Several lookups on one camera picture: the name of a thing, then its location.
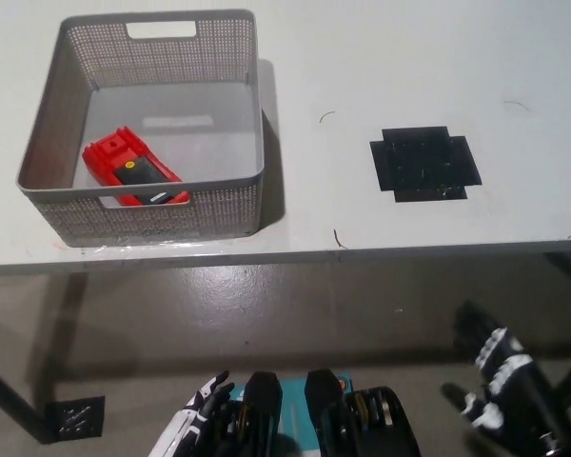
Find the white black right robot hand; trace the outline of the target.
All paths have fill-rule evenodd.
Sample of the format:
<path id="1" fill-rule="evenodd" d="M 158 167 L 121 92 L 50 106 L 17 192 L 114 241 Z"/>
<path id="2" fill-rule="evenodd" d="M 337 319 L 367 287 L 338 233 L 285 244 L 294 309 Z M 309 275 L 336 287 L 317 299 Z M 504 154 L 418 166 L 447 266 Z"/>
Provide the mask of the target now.
<path id="1" fill-rule="evenodd" d="M 441 387 L 472 428 L 515 456 L 571 456 L 571 420 L 508 328 L 490 333 L 474 366 L 486 382 L 482 396 L 454 383 Z"/>

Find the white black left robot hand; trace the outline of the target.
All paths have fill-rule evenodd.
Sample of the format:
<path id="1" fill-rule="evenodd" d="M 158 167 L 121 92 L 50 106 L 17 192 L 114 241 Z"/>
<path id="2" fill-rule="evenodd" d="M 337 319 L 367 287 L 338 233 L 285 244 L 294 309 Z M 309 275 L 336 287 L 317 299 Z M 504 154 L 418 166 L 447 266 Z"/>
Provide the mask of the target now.
<path id="1" fill-rule="evenodd" d="M 201 448 L 203 434 L 213 413 L 230 398 L 234 389 L 224 370 L 199 387 L 188 402 L 178 409 L 149 452 L 149 457 L 193 456 Z"/>

